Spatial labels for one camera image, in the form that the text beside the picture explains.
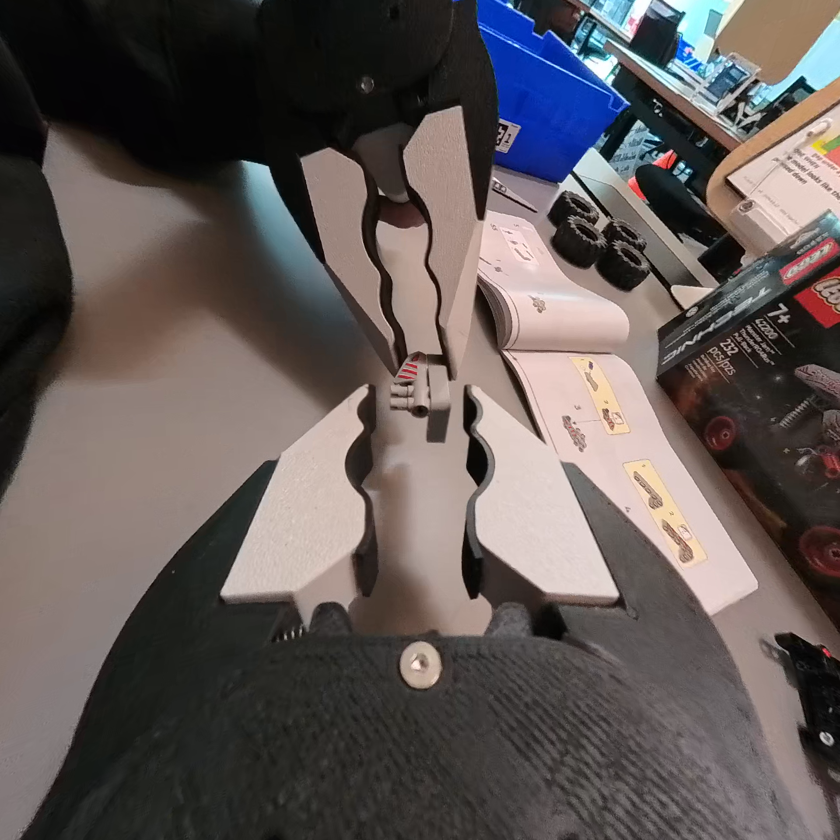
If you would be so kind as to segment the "grey desk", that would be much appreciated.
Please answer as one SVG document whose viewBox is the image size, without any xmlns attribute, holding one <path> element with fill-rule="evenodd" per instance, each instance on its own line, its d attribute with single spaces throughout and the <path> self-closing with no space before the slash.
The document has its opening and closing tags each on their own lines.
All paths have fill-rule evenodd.
<svg viewBox="0 0 840 840">
<path fill-rule="evenodd" d="M 163 177 L 55 126 L 45 176 L 75 273 L 75 309 L 2 504 L 2 838 L 19 838 L 65 758 L 116 636 L 172 556 L 265 460 L 387 371 L 257 164 Z M 620 305 L 619 353 L 759 589 L 715 616 L 773 762 L 808 830 L 838 838 L 837 800 L 799 740 L 802 708 L 768 645 L 838 634 L 655 382 L 656 331 L 677 314 L 654 277 Z M 354 624 L 370 634 L 482 631 L 463 589 L 472 482 L 461 408 L 445 445 L 387 407 L 368 487 L 380 573 Z"/>
</svg>

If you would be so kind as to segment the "person's left forearm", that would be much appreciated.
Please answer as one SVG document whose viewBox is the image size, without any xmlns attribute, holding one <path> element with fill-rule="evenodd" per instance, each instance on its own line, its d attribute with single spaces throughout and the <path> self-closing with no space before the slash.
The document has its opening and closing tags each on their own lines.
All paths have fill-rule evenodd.
<svg viewBox="0 0 840 840">
<path fill-rule="evenodd" d="M 2 37 L 46 117 L 163 172 L 266 165 L 250 1 L 2 1 Z"/>
</svg>

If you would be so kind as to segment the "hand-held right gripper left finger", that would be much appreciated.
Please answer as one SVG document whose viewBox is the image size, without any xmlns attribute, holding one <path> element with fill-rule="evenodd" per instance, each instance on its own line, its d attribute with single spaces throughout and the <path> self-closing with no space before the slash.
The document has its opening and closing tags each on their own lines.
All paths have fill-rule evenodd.
<svg viewBox="0 0 840 840">
<path fill-rule="evenodd" d="M 353 391 L 283 451 L 220 591 L 228 604 L 287 602 L 301 617 L 375 588 L 375 387 Z"/>
</svg>

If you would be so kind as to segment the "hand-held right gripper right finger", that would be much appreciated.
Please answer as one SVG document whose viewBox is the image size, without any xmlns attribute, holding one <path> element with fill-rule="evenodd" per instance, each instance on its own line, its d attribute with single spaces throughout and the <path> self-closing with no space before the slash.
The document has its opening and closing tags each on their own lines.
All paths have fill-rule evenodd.
<svg viewBox="0 0 840 840">
<path fill-rule="evenodd" d="M 491 606 L 614 606 L 619 591 L 563 462 L 478 386 L 464 390 L 463 580 Z"/>
</svg>

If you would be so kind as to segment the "open instruction booklet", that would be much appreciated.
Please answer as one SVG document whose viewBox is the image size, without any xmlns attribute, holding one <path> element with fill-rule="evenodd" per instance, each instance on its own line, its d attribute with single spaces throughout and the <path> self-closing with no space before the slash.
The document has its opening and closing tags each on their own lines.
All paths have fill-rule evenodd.
<svg viewBox="0 0 840 840">
<path fill-rule="evenodd" d="M 579 467 L 679 570 L 710 616 L 758 582 L 617 350 L 624 310 L 577 286 L 527 220 L 489 211 L 479 284 L 543 441 Z"/>
</svg>

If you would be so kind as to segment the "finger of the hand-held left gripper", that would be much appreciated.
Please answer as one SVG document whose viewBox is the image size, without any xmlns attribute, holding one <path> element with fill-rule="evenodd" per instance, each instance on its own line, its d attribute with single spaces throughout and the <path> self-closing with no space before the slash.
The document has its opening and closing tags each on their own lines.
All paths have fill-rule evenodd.
<svg viewBox="0 0 840 840">
<path fill-rule="evenodd" d="M 377 228 L 381 199 L 407 199 L 399 162 L 408 125 L 361 135 L 349 149 L 326 145 L 299 161 L 321 261 L 385 368 L 395 375 L 406 340 L 393 308 L 394 281 Z"/>
<path fill-rule="evenodd" d="M 449 379 L 455 382 L 469 341 L 484 227 L 476 210 L 460 105 L 423 117 L 404 146 L 402 168 L 428 228 L 425 266 L 438 294 L 435 326 Z"/>
</svg>

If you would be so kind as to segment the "black toy set box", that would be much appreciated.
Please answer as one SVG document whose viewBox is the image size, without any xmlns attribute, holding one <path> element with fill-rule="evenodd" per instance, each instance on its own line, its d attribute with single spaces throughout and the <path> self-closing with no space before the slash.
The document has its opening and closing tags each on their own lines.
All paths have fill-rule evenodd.
<svg viewBox="0 0 840 840">
<path fill-rule="evenodd" d="M 839 222 L 658 331 L 657 382 L 839 627 Z"/>
</svg>

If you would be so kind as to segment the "grey angled brick beam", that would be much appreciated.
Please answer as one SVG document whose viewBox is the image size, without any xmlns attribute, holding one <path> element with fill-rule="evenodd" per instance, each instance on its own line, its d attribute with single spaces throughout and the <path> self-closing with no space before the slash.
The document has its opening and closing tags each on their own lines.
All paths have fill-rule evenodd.
<svg viewBox="0 0 840 840">
<path fill-rule="evenodd" d="M 413 383 L 413 407 L 410 413 L 426 419 L 426 441 L 445 442 L 452 407 L 448 367 L 442 355 L 415 353 L 416 374 Z"/>
</svg>

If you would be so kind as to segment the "small grey tool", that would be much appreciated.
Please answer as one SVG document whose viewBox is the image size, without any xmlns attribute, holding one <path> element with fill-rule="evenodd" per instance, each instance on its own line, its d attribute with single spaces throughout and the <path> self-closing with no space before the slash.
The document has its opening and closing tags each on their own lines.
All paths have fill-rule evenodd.
<svg viewBox="0 0 840 840">
<path fill-rule="evenodd" d="M 537 214 L 539 212 L 536 206 L 532 205 L 528 200 L 526 200 L 519 194 L 513 192 L 512 189 L 510 189 L 510 187 L 508 187 L 505 183 L 500 181 L 495 176 L 491 178 L 490 188 L 493 193 L 506 198 L 510 202 L 515 203 L 519 207 L 522 207 L 533 214 Z"/>
</svg>

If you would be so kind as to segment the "blue bin with tag label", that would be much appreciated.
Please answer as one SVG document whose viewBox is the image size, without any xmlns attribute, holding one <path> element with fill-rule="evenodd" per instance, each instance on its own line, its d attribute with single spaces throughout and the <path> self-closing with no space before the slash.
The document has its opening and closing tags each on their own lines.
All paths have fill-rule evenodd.
<svg viewBox="0 0 840 840">
<path fill-rule="evenodd" d="M 497 80 L 496 165 L 563 182 L 628 108 L 554 33 L 538 35 L 525 14 L 478 1 L 479 30 Z"/>
</svg>

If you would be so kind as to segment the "cardboard sign board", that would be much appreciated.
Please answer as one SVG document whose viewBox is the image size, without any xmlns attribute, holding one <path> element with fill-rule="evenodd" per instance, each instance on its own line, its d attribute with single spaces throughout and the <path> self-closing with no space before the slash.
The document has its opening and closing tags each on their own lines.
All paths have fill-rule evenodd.
<svg viewBox="0 0 840 840">
<path fill-rule="evenodd" d="M 742 143 L 712 174 L 711 214 L 749 257 L 839 217 L 838 81 Z"/>
</svg>

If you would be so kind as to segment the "black office chair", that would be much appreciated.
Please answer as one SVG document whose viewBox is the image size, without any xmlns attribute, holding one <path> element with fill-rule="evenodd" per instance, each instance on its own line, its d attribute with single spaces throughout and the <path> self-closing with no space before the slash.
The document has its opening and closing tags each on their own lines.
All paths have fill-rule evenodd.
<svg viewBox="0 0 840 840">
<path fill-rule="evenodd" d="M 635 176 L 645 201 L 661 221 L 688 224 L 708 216 L 707 206 L 673 172 L 643 164 Z"/>
</svg>

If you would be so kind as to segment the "black brick chassis model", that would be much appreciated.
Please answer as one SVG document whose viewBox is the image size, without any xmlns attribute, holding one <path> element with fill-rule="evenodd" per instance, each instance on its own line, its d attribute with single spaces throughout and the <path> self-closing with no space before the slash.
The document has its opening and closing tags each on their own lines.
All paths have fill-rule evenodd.
<svg viewBox="0 0 840 840">
<path fill-rule="evenodd" d="M 799 735 L 812 756 L 838 778 L 839 662 L 821 644 L 794 633 L 777 633 L 759 642 L 767 658 L 782 666 L 800 708 Z"/>
</svg>

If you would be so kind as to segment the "black toy tyre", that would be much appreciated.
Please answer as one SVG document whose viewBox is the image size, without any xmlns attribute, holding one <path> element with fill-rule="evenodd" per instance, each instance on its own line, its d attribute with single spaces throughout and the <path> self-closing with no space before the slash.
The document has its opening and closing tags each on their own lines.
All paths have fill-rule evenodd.
<svg viewBox="0 0 840 840">
<path fill-rule="evenodd" d="M 643 254 L 647 246 L 647 240 L 638 233 L 629 223 L 618 219 L 610 218 L 602 228 L 602 236 L 607 244 L 620 243 L 636 249 Z"/>
<path fill-rule="evenodd" d="M 586 197 L 571 190 L 562 191 L 553 201 L 548 213 L 552 226 L 566 224 L 572 218 L 579 218 L 596 226 L 600 219 L 598 208 Z"/>
<path fill-rule="evenodd" d="M 583 269 L 593 267 L 606 248 L 602 233 L 579 216 L 566 218 L 554 231 L 550 243 L 563 259 Z"/>
<path fill-rule="evenodd" d="M 620 291 L 632 291 L 651 274 L 651 266 L 637 248 L 619 240 L 607 243 L 595 262 L 600 276 Z"/>
</svg>

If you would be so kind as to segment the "wooden background table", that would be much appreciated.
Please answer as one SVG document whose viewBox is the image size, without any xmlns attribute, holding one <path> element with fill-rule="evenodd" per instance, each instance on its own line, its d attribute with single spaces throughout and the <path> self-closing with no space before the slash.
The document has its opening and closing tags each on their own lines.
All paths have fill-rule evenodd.
<svg viewBox="0 0 840 840">
<path fill-rule="evenodd" d="M 747 141 L 748 137 L 744 132 L 693 102 L 692 89 L 687 82 L 670 76 L 665 69 L 657 67 L 629 48 L 612 40 L 607 40 L 605 51 L 615 57 L 618 66 L 635 79 L 635 88 L 641 89 L 640 94 L 634 91 L 633 99 L 628 99 L 635 110 L 638 110 L 636 101 L 645 104 L 645 99 L 653 98 L 658 102 L 666 102 L 696 130 L 714 139 L 729 152 L 736 150 Z"/>
</svg>

